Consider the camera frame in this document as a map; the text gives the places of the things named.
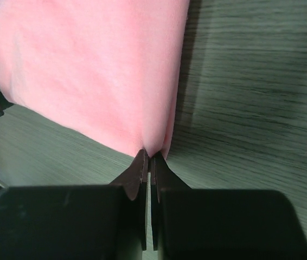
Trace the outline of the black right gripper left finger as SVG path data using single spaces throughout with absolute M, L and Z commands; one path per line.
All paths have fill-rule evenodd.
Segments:
M 149 157 L 106 185 L 0 190 L 0 259 L 141 259 Z

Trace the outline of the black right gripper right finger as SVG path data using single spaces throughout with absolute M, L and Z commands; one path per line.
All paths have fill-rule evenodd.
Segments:
M 160 153 L 150 171 L 159 259 L 307 259 L 307 238 L 283 193 L 191 188 Z

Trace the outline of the light pink t shirt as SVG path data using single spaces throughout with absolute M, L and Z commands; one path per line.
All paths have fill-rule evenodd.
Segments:
M 167 156 L 188 1 L 0 1 L 0 90 L 121 153 Z

